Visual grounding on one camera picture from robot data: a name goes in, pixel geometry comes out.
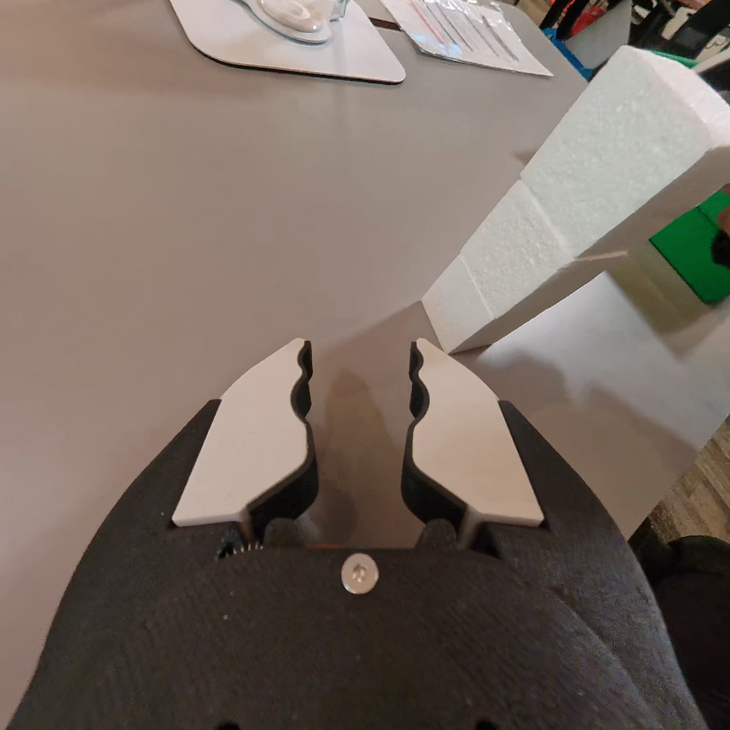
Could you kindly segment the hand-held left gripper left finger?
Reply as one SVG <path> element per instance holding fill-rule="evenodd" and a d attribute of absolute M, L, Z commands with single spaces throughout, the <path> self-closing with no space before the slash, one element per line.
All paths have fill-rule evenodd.
<path fill-rule="evenodd" d="M 313 432 L 306 421 L 310 341 L 297 338 L 241 375 L 217 402 L 172 521 L 236 523 L 250 542 L 295 520 L 317 496 Z"/>

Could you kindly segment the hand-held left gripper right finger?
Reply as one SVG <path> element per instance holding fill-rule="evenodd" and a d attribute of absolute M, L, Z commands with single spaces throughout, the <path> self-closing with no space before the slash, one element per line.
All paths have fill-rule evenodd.
<path fill-rule="evenodd" d="M 401 497 L 424 525 L 446 523 L 458 548 L 488 524 L 539 528 L 544 513 L 497 395 L 428 340 L 409 351 L 412 422 Z"/>

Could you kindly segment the small white foam block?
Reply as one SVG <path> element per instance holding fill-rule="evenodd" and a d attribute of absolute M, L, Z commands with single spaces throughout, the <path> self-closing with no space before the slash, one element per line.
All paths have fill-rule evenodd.
<path fill-rule="evenodd" d="M 421 303 L 447 354 L 492 345 L 517 328 L 512 321 L 492 313 L 461 255 L 425 292 Z"/>

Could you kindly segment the medium white foam block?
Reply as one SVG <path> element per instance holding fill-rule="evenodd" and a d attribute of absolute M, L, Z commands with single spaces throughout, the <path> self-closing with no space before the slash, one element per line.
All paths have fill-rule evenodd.
<path fill-rule="evenodd" d="M 461 250 L 491 315 L 489 324 L 503 333 L 569 297 L 627 255 L 613 251 L 575 258 L 520 179 Z"/>

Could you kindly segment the large white foam block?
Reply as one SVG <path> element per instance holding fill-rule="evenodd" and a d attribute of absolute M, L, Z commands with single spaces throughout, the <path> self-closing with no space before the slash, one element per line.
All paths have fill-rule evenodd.
<path fill-rule="evenodd" d="M 680 63 L 624 46 L 521 180 L 574 259 L 628 250 L 728 184 L 728 102 Z"/>

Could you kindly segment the grey desk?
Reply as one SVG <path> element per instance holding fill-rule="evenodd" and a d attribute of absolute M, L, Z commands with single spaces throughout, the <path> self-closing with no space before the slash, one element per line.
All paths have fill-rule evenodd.
<path fill-rule="evenodd" d="M 602 274 L 459 356 L 494 384 L 543 509 L 469 548 L 401 495 L 415 305 L 576 82 L 418 60 L 400 87 L 194 51 L 166 2 L 2 3 L 2 590 L 67 582 L 9 728 L 707 728 L 608 478 L 645 468 L 531 423 L 548 362 L 608 366 L 641 325 Z M 312 346 L 317 496 L 263 541 L 171 517 L 217 402 Z"/>

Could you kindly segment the person's black trouser leg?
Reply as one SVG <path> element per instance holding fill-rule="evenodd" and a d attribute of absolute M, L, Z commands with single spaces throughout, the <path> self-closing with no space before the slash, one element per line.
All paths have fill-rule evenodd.
<path fill-rule="evenodd" d="M 651 584 L 680 669 L 708 728 L 729 728 L 729 544 L 666 541 L 646 519 L 628 544 Z"/>

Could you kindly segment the green plastic bin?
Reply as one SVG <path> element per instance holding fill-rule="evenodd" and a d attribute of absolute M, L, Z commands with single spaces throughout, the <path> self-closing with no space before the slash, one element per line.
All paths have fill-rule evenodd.
<path fill-rule="evenodd" d="M 728 298 L 728 186 L 651 237 L 651 244 L 703 303 Z"/>

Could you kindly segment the blue plastic crate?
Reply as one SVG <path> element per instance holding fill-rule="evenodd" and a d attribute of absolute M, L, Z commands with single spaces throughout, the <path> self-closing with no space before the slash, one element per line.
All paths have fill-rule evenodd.
<path fill-rule="evenodd" d="M 560 40 L 557 37 L 557 31 L 553 28 L 543 29 L 543 34 L 551 41 L 554 47 L 561 53 L 561 55 L 570 63 L 570 65 L 579 73 L 579 75 L 586 81 L 590 82 L 594 74 L 592 68 L 585 67 L 578 57 L 568 48 L 567 43 Z"/>

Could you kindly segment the laminated paper sheet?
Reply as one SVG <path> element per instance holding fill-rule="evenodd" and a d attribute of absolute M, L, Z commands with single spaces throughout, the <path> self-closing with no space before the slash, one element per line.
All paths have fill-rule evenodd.
<path fill-rule="evenodd" d="M 383 1 L 423 54 L 479 68 L 552 78 L 525 46 L 496 2 Z"/>

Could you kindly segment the white leaning board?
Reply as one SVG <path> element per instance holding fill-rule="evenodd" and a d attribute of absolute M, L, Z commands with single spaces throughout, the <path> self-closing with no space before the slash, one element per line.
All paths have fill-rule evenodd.
<path fill-rule="evenodd" d="M 584 68 L 595 69 L 628 44 L 631 17 L 631 2 L 617 5 L 568 39 L 566 46 Z"/>

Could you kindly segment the white metal stand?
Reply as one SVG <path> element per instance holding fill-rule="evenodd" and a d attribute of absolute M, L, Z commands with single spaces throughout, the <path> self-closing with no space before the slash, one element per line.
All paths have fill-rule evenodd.
<path fill-rule="evenodd" d="M 235 1 L 278 36 L 309 46 L 327 44 L 349 1 Z"/>

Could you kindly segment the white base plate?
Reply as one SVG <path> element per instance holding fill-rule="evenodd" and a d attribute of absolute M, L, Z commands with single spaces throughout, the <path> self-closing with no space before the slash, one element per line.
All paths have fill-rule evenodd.
<path fill-rule="evenodd" d="M 254 4 L 170 1 L 187 41 L 227 66 L 386 85 L 405 79 L 405 69 L 355 2 L 316 42 L 285 35 L 286 27 L 274 29 L 273 19 L 257 13 Z"/>

